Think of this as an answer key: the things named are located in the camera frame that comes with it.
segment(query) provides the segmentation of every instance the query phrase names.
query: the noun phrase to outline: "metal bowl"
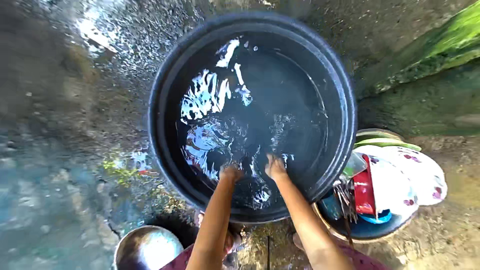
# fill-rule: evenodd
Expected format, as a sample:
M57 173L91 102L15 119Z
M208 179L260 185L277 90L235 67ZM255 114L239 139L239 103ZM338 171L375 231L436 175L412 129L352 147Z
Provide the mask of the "metal bowl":
M126 234L114 255L116 270L159 270L182 252L183 246L169 230L143 226Z

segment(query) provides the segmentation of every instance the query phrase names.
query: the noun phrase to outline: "concrete floor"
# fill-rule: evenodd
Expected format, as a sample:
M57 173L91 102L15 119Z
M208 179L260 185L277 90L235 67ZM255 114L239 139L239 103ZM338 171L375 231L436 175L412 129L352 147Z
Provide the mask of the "concrete floor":
M143 224L171 229L184 246L193 242L194 209L148 156L145 112L162 60L204 18L238 10L298 18L325 37L353 74L471 2L2 1L0 262L12 270L108 269L119 237ZM395 237L357 248L393 269L475 269L478 140L414 141L444 168L447 200L419 211ZM152 173L128 176L137 168ZM265 268L270 236L272 268L303 269L306 257L291 233L288 220L245 228L233 265Z

